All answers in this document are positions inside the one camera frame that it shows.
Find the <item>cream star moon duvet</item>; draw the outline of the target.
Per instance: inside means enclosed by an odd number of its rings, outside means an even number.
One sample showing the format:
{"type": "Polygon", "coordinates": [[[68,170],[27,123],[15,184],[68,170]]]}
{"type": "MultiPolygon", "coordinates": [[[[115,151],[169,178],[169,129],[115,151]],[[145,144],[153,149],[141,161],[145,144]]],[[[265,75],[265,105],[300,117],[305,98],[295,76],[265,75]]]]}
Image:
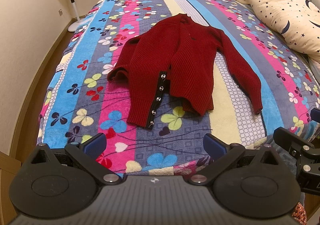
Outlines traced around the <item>cream star moon duvet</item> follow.
{"type": "Polygon", "coordinates": [[[236,0],[281,34],[287,46],[319,62],[319,8],[309,0],[236,0]]]}

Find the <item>red knit sweater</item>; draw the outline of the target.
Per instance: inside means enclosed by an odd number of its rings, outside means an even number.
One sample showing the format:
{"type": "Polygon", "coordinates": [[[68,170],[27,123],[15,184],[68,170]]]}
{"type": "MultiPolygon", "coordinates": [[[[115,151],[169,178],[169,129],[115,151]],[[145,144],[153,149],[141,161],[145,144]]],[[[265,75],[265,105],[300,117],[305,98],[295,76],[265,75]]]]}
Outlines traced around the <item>red knit sweater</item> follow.
{"type": "Polygon", "coordinates": [[[127,121],[152,128],[164,94],[181,98],[182,108],[199,115],[214,108],[214,60],[221,53],[227,69],[248,96],[255,114],[263,108],[261,82],[223,30],[203,26],[186,14],[159,21],[129,39],[121,50],[109,82],[127,82],[127,121]]]}

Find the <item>colourful floral striped blanket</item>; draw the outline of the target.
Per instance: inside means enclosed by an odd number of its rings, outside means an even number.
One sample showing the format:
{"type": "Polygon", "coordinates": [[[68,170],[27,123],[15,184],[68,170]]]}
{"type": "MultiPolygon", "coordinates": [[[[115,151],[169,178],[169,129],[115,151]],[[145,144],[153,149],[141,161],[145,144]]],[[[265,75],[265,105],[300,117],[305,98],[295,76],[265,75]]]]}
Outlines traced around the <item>colourful floral striped blanket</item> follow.
{"type": "Polygon", "coordinates": [[[212,162],[210,133],[257,148],[283,127],[319,136],[309,65],[235,0],[99,0],[48,86],[37,141],[103,133],[117,174],[190,175],[212,162]]]}

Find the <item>wooden bed frame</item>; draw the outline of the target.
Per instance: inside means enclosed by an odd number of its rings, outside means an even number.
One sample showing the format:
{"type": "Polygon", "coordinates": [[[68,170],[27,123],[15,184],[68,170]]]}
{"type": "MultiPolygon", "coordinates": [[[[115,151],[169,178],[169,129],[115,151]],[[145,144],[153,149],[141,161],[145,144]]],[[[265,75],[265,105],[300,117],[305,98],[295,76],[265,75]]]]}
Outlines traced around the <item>wooden bed frame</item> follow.
{"type": "Polygon", "coordinates": [[[10,152],[1,153],[1,224],[8,224],[17,216],[9,199],[9,185],[36,145],[40,126],[39,114],[47,86],[72,36],[73,33],[64,30],[48,52],[22,105],[10,152]]]}

